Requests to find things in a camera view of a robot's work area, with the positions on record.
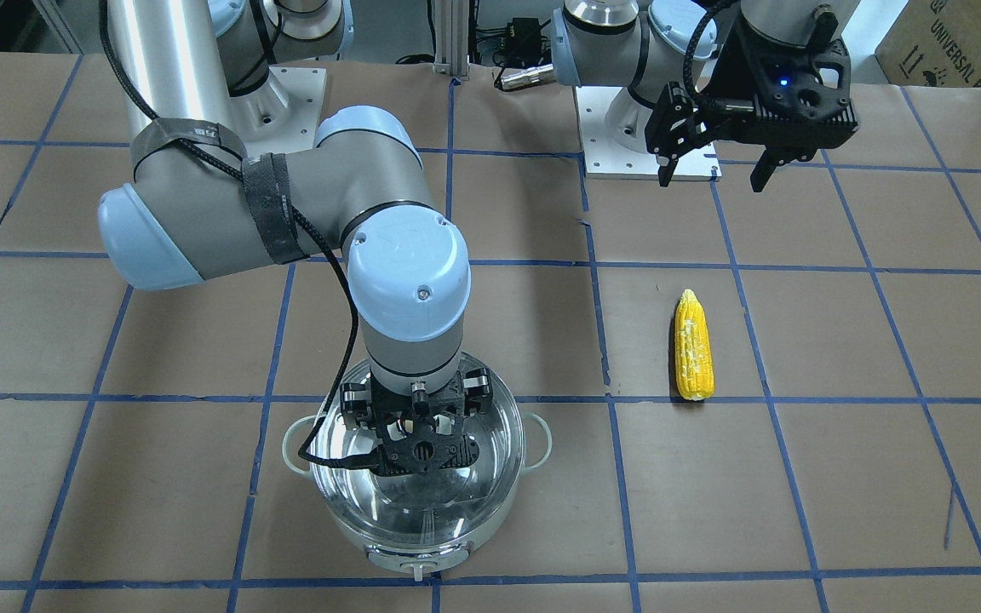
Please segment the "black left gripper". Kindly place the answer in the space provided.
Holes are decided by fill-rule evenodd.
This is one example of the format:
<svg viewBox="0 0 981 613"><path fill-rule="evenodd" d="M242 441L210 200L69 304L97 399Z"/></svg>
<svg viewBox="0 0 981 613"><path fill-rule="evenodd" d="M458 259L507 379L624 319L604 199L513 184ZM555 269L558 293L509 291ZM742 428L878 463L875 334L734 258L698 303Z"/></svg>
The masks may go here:
<svg viewBox="0 0 981 613"><path fill-rule="evenodd" d="M859 124L838 27L837 19L810 20L806 46L798 48L772 42L738 19L702 90L692 61L684 59L681 77L664 86L645 127L659 186L673 181L679 157L713 140L765 147L750 174L755 193L788 159L846 143Z"/></svg>

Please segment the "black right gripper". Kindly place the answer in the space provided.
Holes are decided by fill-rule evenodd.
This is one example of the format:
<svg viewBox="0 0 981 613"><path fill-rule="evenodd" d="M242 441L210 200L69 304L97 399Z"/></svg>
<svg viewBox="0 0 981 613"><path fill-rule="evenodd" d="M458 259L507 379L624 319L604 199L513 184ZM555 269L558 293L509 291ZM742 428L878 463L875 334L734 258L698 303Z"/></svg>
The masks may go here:
<svg viewBox="0 0 981 613"><path fill-rule="evenodd" d="M414 383L411 395L389 391L378 381L344 383L341 413L348 427L373 431L379 443L371 451L340 458L338 467L369 469L379 477L421 476L431 471L472 466L479 444L466 434L464 421L493 399L490 371L455 373L439 391Z"/></svg>

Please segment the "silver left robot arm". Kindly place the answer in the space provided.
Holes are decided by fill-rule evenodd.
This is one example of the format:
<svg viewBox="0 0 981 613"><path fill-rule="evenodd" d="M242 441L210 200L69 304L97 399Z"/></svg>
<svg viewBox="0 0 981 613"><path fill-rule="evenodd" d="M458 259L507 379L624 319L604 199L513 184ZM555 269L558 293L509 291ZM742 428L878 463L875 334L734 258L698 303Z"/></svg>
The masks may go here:
<svg viewBox="0 0 981 613"><path fill-rule="evenodd" d="M717 140L759 145L752 190L859 129L840 37L848 1L565 1L548 66L496 86L556 82L617 90L605 121L628 150L657 160L659 185Z"/></svg>

